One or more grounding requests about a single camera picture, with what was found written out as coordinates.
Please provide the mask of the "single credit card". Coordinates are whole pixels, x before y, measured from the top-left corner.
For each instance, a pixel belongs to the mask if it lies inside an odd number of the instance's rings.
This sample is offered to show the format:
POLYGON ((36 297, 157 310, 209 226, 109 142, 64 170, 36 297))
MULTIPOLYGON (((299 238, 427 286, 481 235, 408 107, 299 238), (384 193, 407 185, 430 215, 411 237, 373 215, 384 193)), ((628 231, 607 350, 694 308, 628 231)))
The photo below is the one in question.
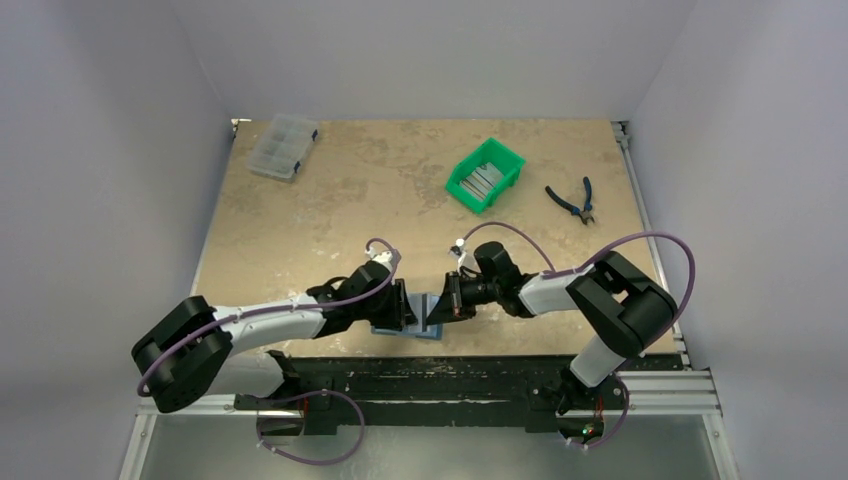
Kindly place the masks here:
POLYGON ((417 327, 418 331, 424 333, 427 331, 426 318, 429 312, 429 295, 421 293, 417 295, 418 306, 416 307, 417 327))

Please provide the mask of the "stack of credit cards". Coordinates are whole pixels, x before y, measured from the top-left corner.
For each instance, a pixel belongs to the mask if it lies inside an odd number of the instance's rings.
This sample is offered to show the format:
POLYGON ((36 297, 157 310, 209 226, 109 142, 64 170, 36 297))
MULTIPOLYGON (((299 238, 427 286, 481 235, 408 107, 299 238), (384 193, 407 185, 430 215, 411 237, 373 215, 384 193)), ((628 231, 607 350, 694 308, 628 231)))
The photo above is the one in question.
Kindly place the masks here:
POLYGON ((504 175, 494 164, 485 163, 476 167, 460 181, 459 185, 474 199, 483 202, 503 178, 504 175))

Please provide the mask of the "green plastic bin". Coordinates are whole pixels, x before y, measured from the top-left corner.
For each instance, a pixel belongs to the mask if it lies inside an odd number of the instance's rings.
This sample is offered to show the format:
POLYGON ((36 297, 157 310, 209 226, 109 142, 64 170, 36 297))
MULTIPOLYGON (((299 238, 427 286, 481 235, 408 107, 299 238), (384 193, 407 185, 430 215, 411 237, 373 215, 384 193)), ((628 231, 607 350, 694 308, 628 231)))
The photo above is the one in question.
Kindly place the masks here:
POLYGON ((518 180, 525 159, 488 138, 451 172, 445 190, 475 214, 489 209, 518 180))

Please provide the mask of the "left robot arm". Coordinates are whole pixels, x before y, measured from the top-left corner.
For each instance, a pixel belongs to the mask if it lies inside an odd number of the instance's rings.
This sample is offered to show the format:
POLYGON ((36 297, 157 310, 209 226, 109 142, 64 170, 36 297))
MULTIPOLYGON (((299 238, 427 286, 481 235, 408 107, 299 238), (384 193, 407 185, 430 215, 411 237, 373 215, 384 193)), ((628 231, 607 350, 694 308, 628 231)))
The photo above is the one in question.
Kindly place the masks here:
POLYGON ((137 393, 162 413, 182 410, 207 394, 236 394, 287 408, 302 392, 290 362, 278 351, 262 360, 250 358, 249 351, 328 337, 358 321, 401 331, 415 314, 404 281, 394 273, 371 260, 297 296, 247 307, 215 307, 200 295, 188 297, 132 348, 141 374, 137 393))

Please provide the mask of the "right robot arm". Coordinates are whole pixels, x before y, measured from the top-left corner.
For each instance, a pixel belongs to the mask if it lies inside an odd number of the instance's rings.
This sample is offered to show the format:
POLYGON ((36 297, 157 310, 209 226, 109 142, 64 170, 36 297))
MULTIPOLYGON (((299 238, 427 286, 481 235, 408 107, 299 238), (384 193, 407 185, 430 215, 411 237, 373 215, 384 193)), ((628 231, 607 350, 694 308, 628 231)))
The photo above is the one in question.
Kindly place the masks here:
POLYGON ((601 383, 661 337, 679 311, 664 288, 616 251, 604 253, 578 273, 559 277, 521 272, 496 241, 478 246, 473 258, 478 273, 448 273, 437 303, 426 309, 424 324, 468 320, 478 306, 490 303, 518 318, 580 312, 595 334, 561 381, 564 399, 576 407, 596 399, 601 383))

